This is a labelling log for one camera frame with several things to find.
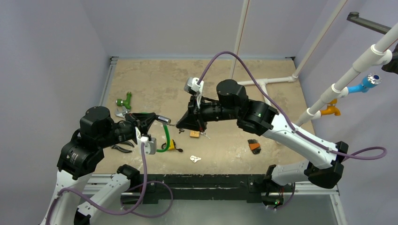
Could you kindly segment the large brass padlock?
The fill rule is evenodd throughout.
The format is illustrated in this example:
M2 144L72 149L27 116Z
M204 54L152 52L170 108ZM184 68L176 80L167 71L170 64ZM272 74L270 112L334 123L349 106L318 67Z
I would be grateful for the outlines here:
M190 132L190 137L191 138L199 138L200 137L200 132L199 131L191 131Z

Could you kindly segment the green cable lock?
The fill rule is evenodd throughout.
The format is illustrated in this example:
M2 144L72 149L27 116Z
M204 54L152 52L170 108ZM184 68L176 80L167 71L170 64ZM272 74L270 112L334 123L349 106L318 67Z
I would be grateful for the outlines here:
M171 139L170 139L170 134L169 134L169 131L168 131L168 124L171 124L171 119L170 119L170 118L167 118L167 117L165 117L165 116L157 115L157 114L156 114L156 119L155 119L155 120L157 120L157 121L159 121L159 122L162 123L163 130L164 130L165 137L166 137L166 143L169 143Z

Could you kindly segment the small yellow padlock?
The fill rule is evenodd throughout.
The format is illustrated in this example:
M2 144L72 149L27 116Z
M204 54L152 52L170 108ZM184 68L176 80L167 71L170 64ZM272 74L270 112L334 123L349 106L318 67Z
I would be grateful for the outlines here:
M181 153L184 151L183 149L176 147L176 142L173 139L171 139L169 143L167 142L163 143L161 146L161 152L171 151L171 150L176 150Z

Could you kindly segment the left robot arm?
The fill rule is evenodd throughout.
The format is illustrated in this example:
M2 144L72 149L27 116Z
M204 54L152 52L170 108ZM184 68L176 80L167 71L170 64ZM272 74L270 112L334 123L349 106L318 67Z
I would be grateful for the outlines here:
M140 185L139 171L123 165L110 184L93 197L83 194L98 163L104 158L104 149L125 141L140 146L141 155L154 154L156 140L148 131L158 115L128 113L125 120L115 122L104 106L89 108L80 119L80 127L65 144L57 162L56 185L49 208L42 220L44 225L74 225L91 222L94 215L104 212L123 215L106 205L122 193L136 191Z

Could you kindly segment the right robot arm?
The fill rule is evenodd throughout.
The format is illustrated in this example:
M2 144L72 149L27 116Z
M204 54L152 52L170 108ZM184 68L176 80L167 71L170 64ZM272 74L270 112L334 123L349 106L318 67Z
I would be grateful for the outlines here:
M202 96L204 83L188 78L184 90L190 93L188 109L177 121L177 128L204 132L212 121L235 120L243 131L274 140L304 157L289 165L272 165L263 184L270 191L294 182L309 181L326 189L333 188L342 178L344 142L328 142L297 127L269 104L252 100L244 86L227 79L216 86L218 99Z

